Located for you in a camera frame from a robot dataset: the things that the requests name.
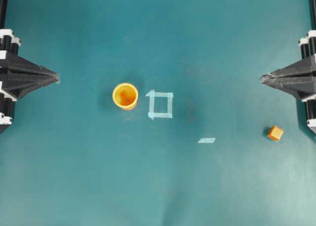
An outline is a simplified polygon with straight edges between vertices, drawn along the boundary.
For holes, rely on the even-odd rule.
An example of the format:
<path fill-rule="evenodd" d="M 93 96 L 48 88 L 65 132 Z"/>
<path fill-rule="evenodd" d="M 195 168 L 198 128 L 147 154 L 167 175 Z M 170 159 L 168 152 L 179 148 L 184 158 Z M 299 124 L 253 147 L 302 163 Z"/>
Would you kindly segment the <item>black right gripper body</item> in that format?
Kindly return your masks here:
<path fill-rule="evenodd" d="M 316 31 L 310 30 L 305 38 L 298 41 L 302 59 L 316 54 Z M 302 100 L 306 107 L 306 123 L 308 128 L 316 133 L 316 95 L 312 94 Z"/>

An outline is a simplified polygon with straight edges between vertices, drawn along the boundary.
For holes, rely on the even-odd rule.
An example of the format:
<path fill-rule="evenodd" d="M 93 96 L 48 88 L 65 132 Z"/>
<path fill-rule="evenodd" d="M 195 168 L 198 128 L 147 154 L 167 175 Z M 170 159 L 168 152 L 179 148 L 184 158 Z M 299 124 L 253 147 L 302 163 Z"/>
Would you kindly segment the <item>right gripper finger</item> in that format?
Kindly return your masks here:
<path fill-rule="evenodd" d="M 262 84 L 292 95 L 297 100 L 306 100 L 316 95 L 316 78 L 314 76 L 283 78 L 262 76 L 260 81 Z"/>
<path fill-rule="evenodd" d="M 261 78 L 285 78 L 309 76 L 316 71 L 315 59 L 303 59 L 293 63 L 285 68 L 278 69 L 274 72 L 264 74 Z"/>

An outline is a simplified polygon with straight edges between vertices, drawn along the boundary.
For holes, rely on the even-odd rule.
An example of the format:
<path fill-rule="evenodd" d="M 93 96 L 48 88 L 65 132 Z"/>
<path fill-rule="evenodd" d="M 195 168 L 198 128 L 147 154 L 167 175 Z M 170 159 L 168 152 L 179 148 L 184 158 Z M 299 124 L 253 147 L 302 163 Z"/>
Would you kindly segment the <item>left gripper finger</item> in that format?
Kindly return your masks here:
<path fill-rule="evenodd" d="M 59 78 L 58 73 L 55 73 L 54 71 L 51 71 L 41 65 L 32 63 L 13 53 L 7 53 L 7 73 L 47 75 L 47 76 Z"/>
<path fill-rule="evenodd" d="M 27 84 L 19 84 L 19 85 L 11 84 L 7 88 L 7 93 L 14 96 L 16 99 L 22 99 L 27 94 L 29 94 L 37 89 L 46 87 L 46 86 L 54 84 L 54 83 L 59 83 L 59 82 L 60 82 L 59 78 L 53 77 L 53 78 L 49 78 L 48 80 L 35 81 L 35 82 L 27 83 Z"/>

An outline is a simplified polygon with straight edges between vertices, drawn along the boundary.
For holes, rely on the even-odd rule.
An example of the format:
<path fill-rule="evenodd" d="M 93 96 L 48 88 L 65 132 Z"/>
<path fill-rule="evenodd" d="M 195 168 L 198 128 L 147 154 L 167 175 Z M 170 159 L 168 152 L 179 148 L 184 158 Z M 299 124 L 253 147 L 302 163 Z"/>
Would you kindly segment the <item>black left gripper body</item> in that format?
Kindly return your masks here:
<path fill-rule="evenodd" d="M 0 30 L 0 132 L 3 133 L 14 119 L 16 101 L 20 99 L 20 89 L 13 80 L 10 67 L 17 58 L 21 41 L 11 29 Z"/>

